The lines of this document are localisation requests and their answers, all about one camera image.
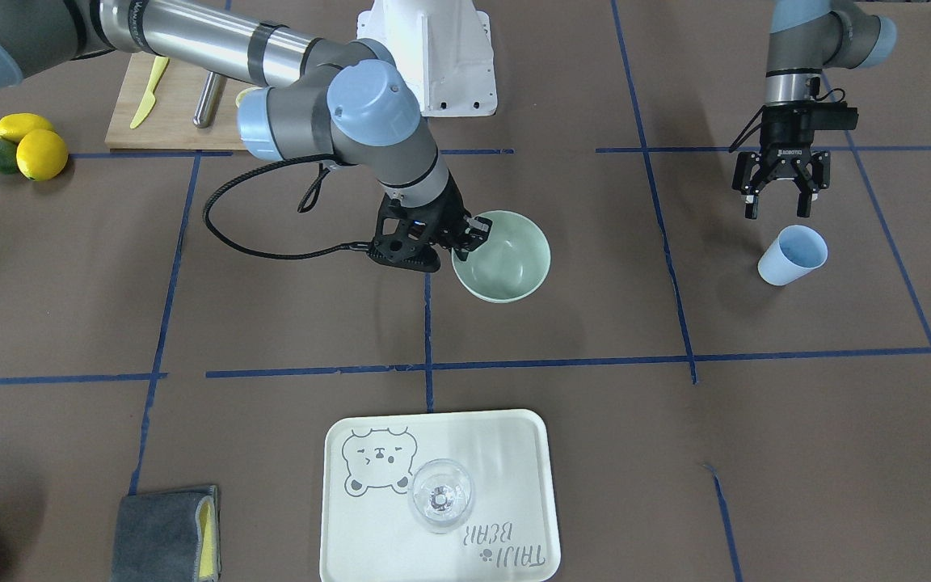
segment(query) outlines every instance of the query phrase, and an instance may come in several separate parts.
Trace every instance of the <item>cutting board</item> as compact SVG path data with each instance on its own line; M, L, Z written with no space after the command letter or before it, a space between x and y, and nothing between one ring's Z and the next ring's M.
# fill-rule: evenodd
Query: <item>cutting board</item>
M207 71L192 64L171 59L160 78L156 104L139 128L130 129L139 109L145 83L149 81L153 55L136 53L128 64L114 114L107 129L107 147L111 149L204 149L245 150L236 128L236 95L251 87L246 82L228 78L221 93L213 125L197 129L192 124L196 103L200 100Z

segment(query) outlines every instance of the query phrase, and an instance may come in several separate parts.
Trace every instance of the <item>gray towel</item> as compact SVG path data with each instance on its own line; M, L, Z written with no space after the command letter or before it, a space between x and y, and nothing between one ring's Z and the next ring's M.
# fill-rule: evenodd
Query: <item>gray towel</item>
M124 497L110 582L217 581L217 531L217 486Z

